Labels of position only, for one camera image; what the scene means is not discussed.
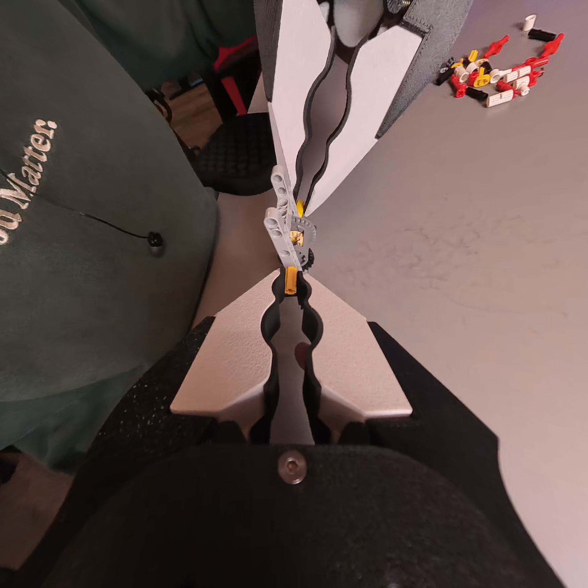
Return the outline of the person's left forearm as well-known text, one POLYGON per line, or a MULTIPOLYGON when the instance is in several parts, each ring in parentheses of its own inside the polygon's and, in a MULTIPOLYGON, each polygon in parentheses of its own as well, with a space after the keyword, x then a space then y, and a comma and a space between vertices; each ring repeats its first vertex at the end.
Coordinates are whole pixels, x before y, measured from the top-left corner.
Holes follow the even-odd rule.
POLYGON ((143 90, 212 69, 255 36, 253 1, 60 1, 143 90))

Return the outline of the black hoodie drawstring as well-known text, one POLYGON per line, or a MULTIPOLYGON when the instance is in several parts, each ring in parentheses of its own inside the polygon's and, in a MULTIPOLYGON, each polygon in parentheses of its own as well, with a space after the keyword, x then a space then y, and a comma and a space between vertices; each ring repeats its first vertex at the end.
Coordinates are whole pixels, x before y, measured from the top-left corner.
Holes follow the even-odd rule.
MULTIPOLYGON (((7 181, 9 181, 13 187, 16 187, 18 185, 20 188, 23 188, 24 190, 28 191, 31 195, 36 193, 33 190, 34 186, 30 186, 28 184, 25 184, 24 182, 21 182, 20 180, 17 179, 17 177, 15 176, 14 173, 9 174, 1 168, 1 175, 7 181)), ((147 235, 140 235, 140 234, 137 234, 137 233, 134 233, 131 231, 127 231, 126 229, 123 229, 122 227, 119 227, 111 222, 108 222, 104 219, 96 217, 90 213, 86 213, 81 210, 77 210, 69 205, 65 205, 65 204, 56 202, 56 201, 52 200, 51 198, 47 198, 47 197, 43 196, 42 200, 44 200, 46 203, 50 203, 51 205, 53 205, 57 208, 60 208, 62 210, 67 210, 67 211, 74 213, 76 215, 79 215, 81 217, 85 217, 85 218, 91 219, 93 221, 99 222, 100 224, 107 225, 107 226, 113 228, 114 230, 119 231, 121 233, 124 233, 126 235, 129 235, 133 238, 146 240, 148 243, 150 254, 156 258, 161 257, 165 253, 165 246, 166 246, 165 240, 164 240, 164 237, 159 232, 148 232, 147 235)))

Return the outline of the red black chair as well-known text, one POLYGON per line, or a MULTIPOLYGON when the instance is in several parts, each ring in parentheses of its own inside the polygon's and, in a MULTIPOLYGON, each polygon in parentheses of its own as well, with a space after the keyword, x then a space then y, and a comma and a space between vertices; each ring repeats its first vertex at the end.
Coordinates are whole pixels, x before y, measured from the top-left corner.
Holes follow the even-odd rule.
POLYGON ((213 72, 217 87, 210 94, 222 120, 247 114, 261 75, 257 37, 220 48, 213 72))

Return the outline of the pile of red white pieces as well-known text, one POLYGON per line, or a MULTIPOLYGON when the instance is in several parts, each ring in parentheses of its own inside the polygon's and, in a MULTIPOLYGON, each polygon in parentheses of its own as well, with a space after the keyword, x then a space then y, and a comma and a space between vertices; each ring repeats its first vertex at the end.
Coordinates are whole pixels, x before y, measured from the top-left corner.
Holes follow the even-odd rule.
POLYGON ((522 42, 530 42, 531 55, 511 67, 500 67, 505 48, 514 46, 515 34, 508 33, 480 49, 472 49, 458 59, 442 63, 433 79, 437 87, 446 85, 454 98, 468 97, 485 108, 508 104, 526 97, 545 74, 550 60, 565 38, 563 32, 537 28, 537 15, 531 14, 516 25, 522 42))

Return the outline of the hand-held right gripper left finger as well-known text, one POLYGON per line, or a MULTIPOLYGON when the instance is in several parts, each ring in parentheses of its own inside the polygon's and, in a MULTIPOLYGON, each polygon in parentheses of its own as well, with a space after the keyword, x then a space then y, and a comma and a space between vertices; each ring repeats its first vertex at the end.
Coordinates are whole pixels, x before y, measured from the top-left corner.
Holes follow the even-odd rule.
POLYGON ((263 386, 272 351, 262 335, 262 318, 276 301, 274 270, 219 311, 171 403, 178 415, 214 417, 251 430, 262 418, 263 386))

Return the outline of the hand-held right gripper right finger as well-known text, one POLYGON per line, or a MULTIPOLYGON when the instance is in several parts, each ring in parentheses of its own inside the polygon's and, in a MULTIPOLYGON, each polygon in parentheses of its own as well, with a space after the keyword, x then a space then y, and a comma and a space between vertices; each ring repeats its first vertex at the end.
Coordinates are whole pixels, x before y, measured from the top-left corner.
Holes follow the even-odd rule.
POLYGON ((413 409, 366 318, 299 273, 306 353, 303 399, 311 430, 408 417, 413 409))

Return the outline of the grey lego frame assembly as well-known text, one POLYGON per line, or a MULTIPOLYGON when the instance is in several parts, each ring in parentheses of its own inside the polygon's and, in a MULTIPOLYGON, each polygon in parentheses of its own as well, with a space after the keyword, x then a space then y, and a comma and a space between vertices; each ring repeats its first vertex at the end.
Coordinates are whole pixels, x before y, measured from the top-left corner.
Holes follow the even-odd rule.
POLYGON ((299 212, 283 166, 273 167, 270 181, 277 201, 275 207, 266 210, 263 224, 283 266, 307 272, 315 260, 312 245, 317 237, 316 226, 299 212))

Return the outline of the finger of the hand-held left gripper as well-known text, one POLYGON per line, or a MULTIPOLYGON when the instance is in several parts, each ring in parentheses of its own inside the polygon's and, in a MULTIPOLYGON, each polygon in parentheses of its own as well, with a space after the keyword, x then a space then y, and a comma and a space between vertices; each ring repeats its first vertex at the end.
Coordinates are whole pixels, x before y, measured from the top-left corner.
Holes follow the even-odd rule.
POLYGON ((283 1, 269 118, 278 165, 294 202, 303 180, 303 154, 312 137, 313 98, 334 61, 336 32, 329 1, 283 1))
POLYGON ((309 216, 377 143, 376 135, 399 91, 422 36, 400 25, 362 44, 350 69, 350 105, 346 118, 327 151, 326 170, 313 181, 309 216))

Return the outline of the person's green sweatshirt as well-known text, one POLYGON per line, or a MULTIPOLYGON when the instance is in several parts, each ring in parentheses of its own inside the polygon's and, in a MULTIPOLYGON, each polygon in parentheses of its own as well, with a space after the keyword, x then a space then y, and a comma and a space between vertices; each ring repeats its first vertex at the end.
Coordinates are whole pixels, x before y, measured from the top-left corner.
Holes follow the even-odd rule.
POLYGON ((60 1, 1 1, 1 449, 73 474, 186 334, 217 203, 172 129, 60 1), (45 196, 146 240, 57 208, 45 196))

